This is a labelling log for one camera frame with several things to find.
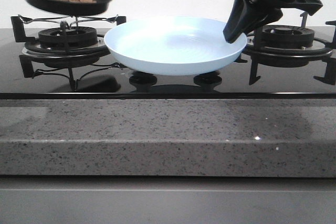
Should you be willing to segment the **left black gas burner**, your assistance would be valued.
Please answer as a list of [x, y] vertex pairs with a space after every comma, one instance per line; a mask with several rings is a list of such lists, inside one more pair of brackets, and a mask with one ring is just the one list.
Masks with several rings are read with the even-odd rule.
[[43, 48], [65, 49], [66, 43], [70, 49], [89, 47], [98, 42], [97, 31], [92, 27], [74, 27], [66, 29], [50, 28], [38, 33], [39, 42]]

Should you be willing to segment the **light blue plate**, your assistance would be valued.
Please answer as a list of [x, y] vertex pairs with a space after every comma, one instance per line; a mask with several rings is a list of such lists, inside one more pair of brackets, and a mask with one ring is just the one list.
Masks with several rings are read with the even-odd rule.
[[247, 45], [241, 34], [225, 41], [224, 22], [196, 17], [152, 17], [117, 25], [104, 36], [113, 57], [126, 67], [151, 74], [187, 76], [219, 70]]

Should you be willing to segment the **black gas burner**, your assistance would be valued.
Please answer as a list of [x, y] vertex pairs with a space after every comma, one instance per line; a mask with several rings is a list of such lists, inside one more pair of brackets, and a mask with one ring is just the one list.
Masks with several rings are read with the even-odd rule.
[[74, 27], [66, 29], [50, 28], [38, 33], [39, 42], [43, 48], [65, 49], [66, 43], [70, 49], [89, 47], [98, 42], [97, 31], [92, 27]]
[[315, 36], [314, 30], [298, 26], [267, 25], [262, 30], [262, 40], [274, 47], [311, 47]]

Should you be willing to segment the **right black gas burner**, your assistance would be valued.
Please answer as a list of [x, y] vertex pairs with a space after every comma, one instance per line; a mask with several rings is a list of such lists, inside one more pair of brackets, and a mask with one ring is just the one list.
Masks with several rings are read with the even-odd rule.
[[274, 47], [311, 47], [315, 36], [314, 30], [298, 26], [267, 25], [262, 30], [262, 40]]

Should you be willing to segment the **left black pan support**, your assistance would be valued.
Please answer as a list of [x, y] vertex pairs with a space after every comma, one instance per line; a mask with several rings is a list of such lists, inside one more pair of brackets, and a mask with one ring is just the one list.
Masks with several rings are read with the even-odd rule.
[[[43, 48], [39, 42], [38, 34], [36, 37], [28, 37], [26, 35], [25, 25], [17, 16], [11, 17], [11, 22], [15, 41], [24, 43], [19, 60], [23, 75], [26, 78], [33, 79], [41, 75], [58, 76], [60, 70], [66, 69], [69, 73], [66, 78], [69, 81], [70, 88], [72, 91], [76, 91], [80, 80], [74, 79], [74, 68], [95, 66], [97, 71], [125, 68], [125, 65], [117, 62], [110, 65], [99, 65], [97, 63], [100, 58], [109, 54], [109, 49], [104, 42], [102, 34], [97, 33], [98, 42], [89, 47], [70, 49], [68, 43], [66, 43], [65, 49]], [[65, 23], [61, 23], [56, 28], [61, 28], [63, 32], [66, 29], [71, 29]]]

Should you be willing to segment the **black pan support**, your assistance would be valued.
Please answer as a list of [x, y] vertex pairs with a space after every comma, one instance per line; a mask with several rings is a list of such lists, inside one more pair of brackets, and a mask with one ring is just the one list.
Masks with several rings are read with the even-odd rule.
[[[11, 22], [15, 41], [24, 43], [19, 60], [23, 75], [26, 78], [33, 79], [41, 75], [58, 76], [60, 70], [66, 69], [69, 73], [66, 78], [69, 81], [70, 88], [72, 91], [76, 91], [80, 80], [74, 79], [74, 68], [95, 66], [97, 71], [125, 68], [125, 65], [117, 62], [110, 65], [99, 65], [97, 63], [100, 58], [109, 54], [109, 49], [104, 42], [102, 34], [97, 33], [98, 42], [89, 47], [70, 49], [68, 43], [66, 43], [65, 49], [43, 48], [39, 42], [38, 34], [36, 37], [28, 37], [26, 35], [25, 25], [17, 16], [11, 17]], [[56, 28], [61, 28], [63, 32], [66, 29], [71, 29], [65, 23], [61, 23]]]
[[[308, 28], [306, 27], [308, 13], [303, 12], [300, 16], [302, 21], [299, 27]], [[264, 27], [259, 27], [247, 34], [247, 45], [243, 50], [243, 53], [251, 58], [250, 85], [260, 79], [260, 76], [257, 75], [259, 65], [298, 68], [308, 65], [311, 61], [322, 61], [327, 64], [324, 76], [314, 76], [313, 78], [326, 84], [335, 85], [335, 59], [332, 58], [335, 50], [335, 36], [332, 41], [327, 41], [316, 37], [314, 31], [315, 36], [311, 47], [274, 47], [266, 45], [266, 42], [262, 40], [261, 33]]]

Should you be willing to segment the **right black pan support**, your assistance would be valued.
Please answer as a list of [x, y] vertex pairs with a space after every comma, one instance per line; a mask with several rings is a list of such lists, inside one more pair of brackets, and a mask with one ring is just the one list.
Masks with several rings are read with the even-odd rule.
[[[303, 12], [300, 16], [302, 21], [299, 27], [308, 28], [306, 27], [308, 13]], [[259, 65], [298, 68], [308, 65], [311, 61], [322, 61], [327, 64], [324, 76], [314, 76], [313, 78], [326, 84], [335, 85], [335, 59], [332, 58], [335, 50], [335, 36], [332, 41], [327, 41], [316, 37], [314, 31], [315, 36], [311, 47], [274, 47], [266, 45], [266, 42], [262, 40], [261, 33], [264, 27], [259, 27], [247, 34], [247, 45], [243, 50], [243, 53], [251, 58], [250, 85], [260, 79], [260, 76], [257, 75]]]

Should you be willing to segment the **grey cabinet front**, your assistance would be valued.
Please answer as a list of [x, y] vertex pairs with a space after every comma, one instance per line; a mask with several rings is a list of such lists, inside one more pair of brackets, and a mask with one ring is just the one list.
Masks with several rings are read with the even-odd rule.
[[335, 180], [3, 177], [1, 223], [335, 223]]

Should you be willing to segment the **black glass gas hob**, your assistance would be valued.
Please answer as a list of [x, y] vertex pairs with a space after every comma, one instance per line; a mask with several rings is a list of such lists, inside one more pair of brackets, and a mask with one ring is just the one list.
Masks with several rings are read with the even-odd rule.
[[50, 68], [28, 59], [11, 29], [1, 30], [1, 98], [40, 99], [333, 99], [335, 56], [269, 60], [242, 54], [198, 76], [158, 76], [106, 55], [92, 65]]

